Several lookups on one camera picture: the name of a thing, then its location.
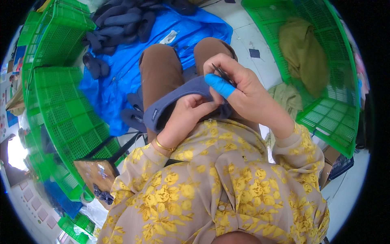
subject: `scissors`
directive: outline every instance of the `scissors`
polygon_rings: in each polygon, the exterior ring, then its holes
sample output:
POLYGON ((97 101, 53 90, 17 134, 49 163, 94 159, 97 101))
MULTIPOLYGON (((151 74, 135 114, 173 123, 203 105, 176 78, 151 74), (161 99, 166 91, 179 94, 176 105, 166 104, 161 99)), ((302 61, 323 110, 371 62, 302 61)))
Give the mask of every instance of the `scissors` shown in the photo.
POLYGON ((229 82, 234 88, 237 88, 237 84, 230 79, 230 77, 223 71, 221 68, 217 68, 213 63, 212 63, 214 69, 220 74, 221 78, 224 79, 226 82, 229 82))

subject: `shirt sleeve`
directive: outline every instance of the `shirt sleeve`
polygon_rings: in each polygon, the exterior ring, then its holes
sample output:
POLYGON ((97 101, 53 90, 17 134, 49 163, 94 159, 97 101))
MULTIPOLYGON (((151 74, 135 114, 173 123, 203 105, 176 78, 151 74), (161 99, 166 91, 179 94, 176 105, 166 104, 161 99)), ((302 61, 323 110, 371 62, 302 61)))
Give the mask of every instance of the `shirt sleeve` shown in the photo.
POLYGON ((141 148, 135 148, 124 160, 123 173, 115 180, 111 188, 114 197, 112 207, 108 212, 106 222, 101 229, 100 243, 108 243, 114 231, 114 226, 121 214, 140 192, 145 183, 160 169, 164 167, 168 158, 157 151, 152 144, 141 148))
POLYGON ((275 162, 285 168, 305 189, 311 185, 319 191, 318 178, 325 164, 324 153, 312 142, 307 128, 295 123, 290 137, 275 139, 272 151, 275 162))

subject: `brown pants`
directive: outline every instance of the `brown pants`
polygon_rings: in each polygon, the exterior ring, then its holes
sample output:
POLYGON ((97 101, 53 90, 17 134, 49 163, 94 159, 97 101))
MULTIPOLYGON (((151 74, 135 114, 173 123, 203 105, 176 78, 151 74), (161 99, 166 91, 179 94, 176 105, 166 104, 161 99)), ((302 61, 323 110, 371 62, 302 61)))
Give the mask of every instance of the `brown pants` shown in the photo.
MULTIPOLYGON (((237 56, 226 42, 207 37, 202 39, 194 48, 195 65, 198 76, 203 75, 203 64, 212 56, 225 53, 237 60, 237 56)), ((184 84, 182 66, 173 47, 164 44, 154 44, 141 54, 140 72, 144 110, 154 102, 184 84)), ((243 125, 259 131, 259 125, 245 120, 237 112, 233 111, 231 118, 243 125)), ((156 134, 147 128, 149 143, 156 134)))

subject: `blue finger tape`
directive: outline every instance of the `blue finger tape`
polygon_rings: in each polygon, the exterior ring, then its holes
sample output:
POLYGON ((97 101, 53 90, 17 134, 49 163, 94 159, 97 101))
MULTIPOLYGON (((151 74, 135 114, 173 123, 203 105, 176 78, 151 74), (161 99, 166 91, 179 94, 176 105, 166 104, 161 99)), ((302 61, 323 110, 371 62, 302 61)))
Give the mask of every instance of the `blue finger tape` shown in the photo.
POLYGON ((215 74, 207 74, 204 76, 204 81, 214 88, 216 92, 218 92, 223 98, 227 99, 230 94, 235 90, 235 88, 229 84, 226 80, 222 79, 218 75, 215 74))

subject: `gold bracelet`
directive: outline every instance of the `gold bracelet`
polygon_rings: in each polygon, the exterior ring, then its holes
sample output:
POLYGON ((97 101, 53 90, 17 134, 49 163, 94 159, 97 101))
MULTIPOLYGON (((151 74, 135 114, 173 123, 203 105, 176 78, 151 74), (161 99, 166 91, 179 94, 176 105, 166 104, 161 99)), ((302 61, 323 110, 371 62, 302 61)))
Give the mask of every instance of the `gold bracelet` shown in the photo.
POLYGON ((161 144, 158 142, 157 137, 156 137, 154 140, 156 141, 157 146, 161 147, 161 148, 164 149, 164 150, 171 151, 171 152, 173 152, 173 151, 176 150, 176 148, 166 148, 166 147, 164 147, 163 145, 161 145, 161 144))

